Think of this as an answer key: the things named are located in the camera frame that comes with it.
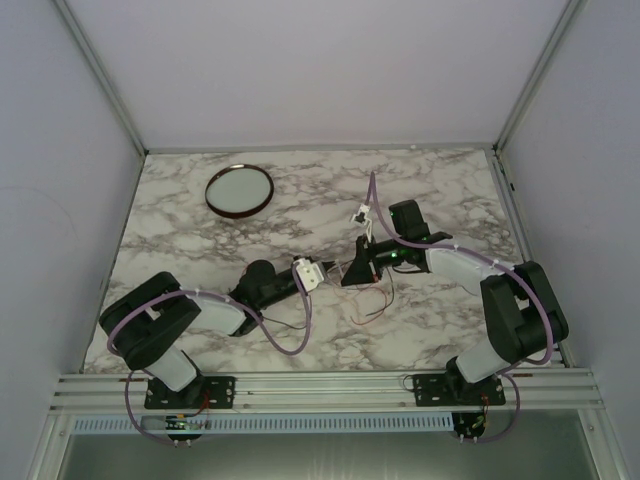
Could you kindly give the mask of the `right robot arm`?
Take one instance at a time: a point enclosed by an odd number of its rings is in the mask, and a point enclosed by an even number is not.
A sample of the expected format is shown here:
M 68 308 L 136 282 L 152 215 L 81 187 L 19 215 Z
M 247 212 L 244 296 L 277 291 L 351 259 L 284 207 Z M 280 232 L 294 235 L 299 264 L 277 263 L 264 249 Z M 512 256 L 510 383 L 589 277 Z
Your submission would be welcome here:
M 395 233 L 378 242 L 369 211 L 363 204 L 351 218 L 365 232 L 356 240 L 342 285 L 374 283 L 384 269 L 407 263 L 448 278 L 482 301 L 485 339 L 450 359 L 443 373 L 414 377 L 418 405 L 502 405 L 499 374 L 546 355 L 568 337 L 565 315 L 538 263 L 502 263 L 453 244 L 451 235 L 430 231 L 413 200 L 390 207 Z

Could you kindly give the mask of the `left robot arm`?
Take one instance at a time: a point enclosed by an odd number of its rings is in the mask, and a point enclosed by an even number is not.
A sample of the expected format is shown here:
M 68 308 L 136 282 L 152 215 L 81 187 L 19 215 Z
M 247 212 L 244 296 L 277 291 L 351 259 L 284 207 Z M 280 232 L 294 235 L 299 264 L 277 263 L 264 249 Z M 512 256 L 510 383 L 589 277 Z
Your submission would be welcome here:
M 99 325 L 108 336 L 107 348 L 122 358 L 131 371 L 144 371 L 172 393 L 195 395 L 204 377 L 195 363 L 176 345 L 196 323 L 229 337 L 241 337 L 260 328 L 281 353 L 300 353 L 310 338 L 310 292 L 326 280 L 334 261 L 296 257 L 289 269 L 278 273 L 266 260 L 250 263 L 236 287 L 227 294 L 187 290 L 163 271 L 107 307 Z M 263 311 L 300 295 L 305 310 L 304 337 L 299 347 L 286 349 L 266 329 Z

